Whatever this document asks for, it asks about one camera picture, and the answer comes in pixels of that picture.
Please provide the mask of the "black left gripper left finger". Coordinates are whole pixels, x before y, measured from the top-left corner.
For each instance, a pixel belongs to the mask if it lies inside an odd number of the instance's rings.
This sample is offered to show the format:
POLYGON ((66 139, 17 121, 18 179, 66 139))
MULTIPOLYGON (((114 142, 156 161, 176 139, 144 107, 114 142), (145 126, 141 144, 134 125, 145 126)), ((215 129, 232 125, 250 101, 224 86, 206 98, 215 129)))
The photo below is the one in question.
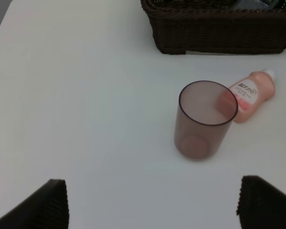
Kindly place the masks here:
POLYGON ((66 182, 50 179, 0 218, 0 229, 67 229, 69 205, 66 182))

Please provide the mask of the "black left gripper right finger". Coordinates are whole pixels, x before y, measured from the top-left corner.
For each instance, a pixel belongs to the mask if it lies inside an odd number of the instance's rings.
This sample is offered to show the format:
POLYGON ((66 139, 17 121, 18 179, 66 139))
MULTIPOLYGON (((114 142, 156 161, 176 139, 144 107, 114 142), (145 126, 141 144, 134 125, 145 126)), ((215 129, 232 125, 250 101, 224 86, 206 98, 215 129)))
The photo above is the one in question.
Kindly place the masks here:
POLYGON ((259 176, 244 176, 236 214, 243 229, 286 229, 286 194, 259 176))

